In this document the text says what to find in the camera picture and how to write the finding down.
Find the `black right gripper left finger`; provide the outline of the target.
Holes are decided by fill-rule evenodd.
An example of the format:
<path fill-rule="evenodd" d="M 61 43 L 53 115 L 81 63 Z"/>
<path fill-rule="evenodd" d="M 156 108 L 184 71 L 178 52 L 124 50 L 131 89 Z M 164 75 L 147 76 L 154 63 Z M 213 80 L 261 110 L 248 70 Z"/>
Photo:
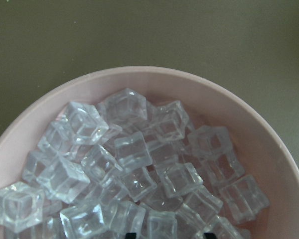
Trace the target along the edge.
<path fill-rule="evenodd" d="M 136 239 L 137 233 L 126 233 L 126 239 Z"/>

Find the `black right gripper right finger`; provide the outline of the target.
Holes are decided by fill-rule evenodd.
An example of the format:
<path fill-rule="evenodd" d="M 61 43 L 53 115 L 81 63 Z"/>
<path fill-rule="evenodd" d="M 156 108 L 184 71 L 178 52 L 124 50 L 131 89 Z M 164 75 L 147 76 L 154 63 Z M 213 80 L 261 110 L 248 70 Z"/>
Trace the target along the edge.
<path fill-rule="evenodd" d="M 216 239 L 216 235 L 212 232 L 204 233 L 204 239 Z"/>

